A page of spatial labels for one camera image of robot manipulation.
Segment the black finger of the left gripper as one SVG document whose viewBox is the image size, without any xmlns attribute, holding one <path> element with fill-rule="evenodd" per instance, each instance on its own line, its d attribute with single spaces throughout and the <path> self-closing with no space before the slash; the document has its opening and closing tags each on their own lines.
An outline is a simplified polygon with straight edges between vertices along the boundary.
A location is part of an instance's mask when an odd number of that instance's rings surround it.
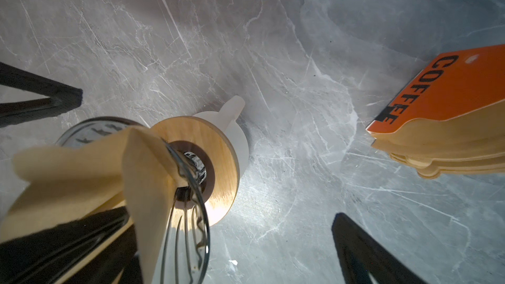
<svg viewBox="0 0 505 284">
<path fill-rule="evenodd" d="M 42 96 L 1 104 L 1 127 L 56 117 L 82 105 L 83 90 L 1 63 L 1 85 Z"/>
</svg>

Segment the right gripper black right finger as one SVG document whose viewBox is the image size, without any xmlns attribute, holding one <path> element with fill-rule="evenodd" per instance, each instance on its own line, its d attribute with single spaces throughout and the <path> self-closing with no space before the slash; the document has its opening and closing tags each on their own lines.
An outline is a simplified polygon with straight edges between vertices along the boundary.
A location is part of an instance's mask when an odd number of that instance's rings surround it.
<svg viewBox="0 0 505 284">
<path fill-rule="evenodd" d="M 345 213 L 331 228 L 345 283 L 424 283 Z"/>
</svg>

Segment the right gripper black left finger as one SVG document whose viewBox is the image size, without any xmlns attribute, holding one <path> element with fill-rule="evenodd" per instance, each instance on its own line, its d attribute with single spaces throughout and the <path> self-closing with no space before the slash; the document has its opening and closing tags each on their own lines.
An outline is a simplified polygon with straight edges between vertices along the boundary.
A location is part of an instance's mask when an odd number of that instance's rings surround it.
<svg viewBox="0 0 505 284">
<path fill-rule="evenodd" d="M 129 218 L 119 207 L 1 243 L 1 282 L 55 283 L 81 262 L 67 283 L 112 283 L 129 265 L 142 283 Z"/>
</svg>

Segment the wooden ring dripper stand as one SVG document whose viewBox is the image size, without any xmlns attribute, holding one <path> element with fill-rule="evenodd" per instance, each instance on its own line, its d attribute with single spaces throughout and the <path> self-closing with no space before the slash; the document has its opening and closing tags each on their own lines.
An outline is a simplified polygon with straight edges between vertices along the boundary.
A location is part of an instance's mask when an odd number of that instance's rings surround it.
<svg viewBox="0 0 505 284">
<path fill-rule="evenodd" d="M 210 122 L 193 116 L 165 119 L 151 130 L 180 153 L 193 153 L 203 163 L 202 196 L 214 226 L 229 213 L 239 187 L 239 161 L 229 139 Z"/>
</svg>

